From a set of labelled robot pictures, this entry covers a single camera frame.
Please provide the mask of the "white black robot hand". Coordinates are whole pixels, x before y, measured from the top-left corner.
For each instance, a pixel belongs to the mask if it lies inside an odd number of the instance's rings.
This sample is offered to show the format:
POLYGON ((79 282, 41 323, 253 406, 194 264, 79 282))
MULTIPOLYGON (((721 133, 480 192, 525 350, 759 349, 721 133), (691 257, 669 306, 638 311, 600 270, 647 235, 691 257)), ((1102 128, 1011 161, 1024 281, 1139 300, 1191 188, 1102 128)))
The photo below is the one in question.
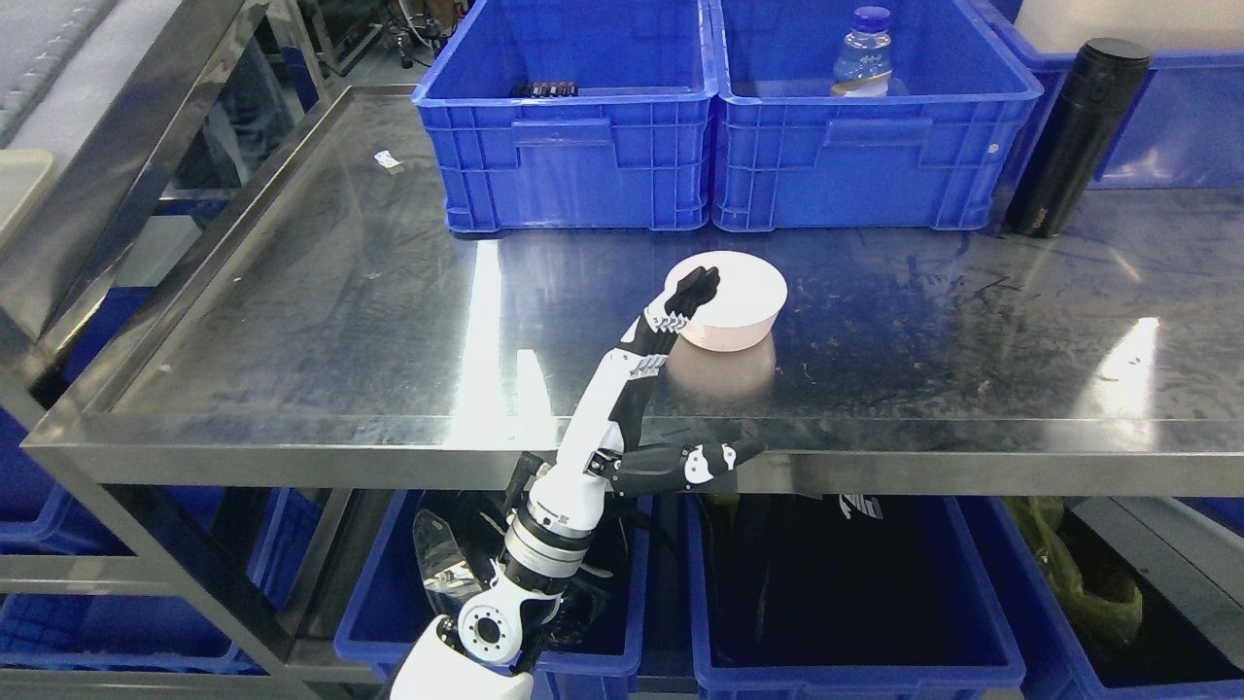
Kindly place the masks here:
POLYGON ((600 526, 605 495, 624 497, 692 491, 761 455, 758 438, 736 441, 641 444, 641 421, 675 341, 698 310, 717 297, 718 267, 694 267, 636 316, 600 361, 551 469, 535 479, 513 528, 569 548, 600 526))

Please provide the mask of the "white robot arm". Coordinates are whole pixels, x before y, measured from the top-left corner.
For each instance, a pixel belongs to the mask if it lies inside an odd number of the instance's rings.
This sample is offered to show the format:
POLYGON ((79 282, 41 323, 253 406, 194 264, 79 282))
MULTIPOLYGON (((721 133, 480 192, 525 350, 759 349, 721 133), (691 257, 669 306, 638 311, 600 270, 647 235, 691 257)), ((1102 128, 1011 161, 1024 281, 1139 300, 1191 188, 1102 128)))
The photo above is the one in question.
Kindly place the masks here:
POLYGON ((419 509, 418 572, 435 615, 391 674, 391 699, 530 699, 540 632, 557 615, 603 518, 603 505, 549 497, 518 506, 501 553, 471 564, 448 521, 419 509))

